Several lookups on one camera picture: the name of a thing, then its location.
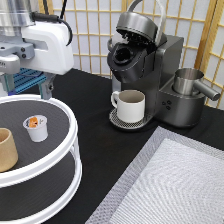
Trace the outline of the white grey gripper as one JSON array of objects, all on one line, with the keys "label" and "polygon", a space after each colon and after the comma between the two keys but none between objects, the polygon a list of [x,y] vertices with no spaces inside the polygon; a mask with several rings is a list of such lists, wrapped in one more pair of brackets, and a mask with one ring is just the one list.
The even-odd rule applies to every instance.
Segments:
[{"label": "white grey gripper", "polygon": [[46,80],[39,84],[44,100],[52,97],[55,74],[64,75],[74,64],[69,32],[65,25],[37,22],[22,27],[18,36],[0,35],[0,97],[14,89],[14,76],[21,68],[45,73]]}]

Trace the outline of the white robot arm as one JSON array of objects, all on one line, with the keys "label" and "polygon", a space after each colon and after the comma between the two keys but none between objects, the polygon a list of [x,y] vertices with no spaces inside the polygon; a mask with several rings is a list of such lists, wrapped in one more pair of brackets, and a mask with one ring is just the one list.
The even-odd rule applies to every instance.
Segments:
[{"label": "white robot arm", "polygon": [[52,97],[55,76],[73,67],[72,38],[66,21],[34,12],[30,0],[0,0],[0,75],[14,75],[21,68],[42,72],[42,99]]}]

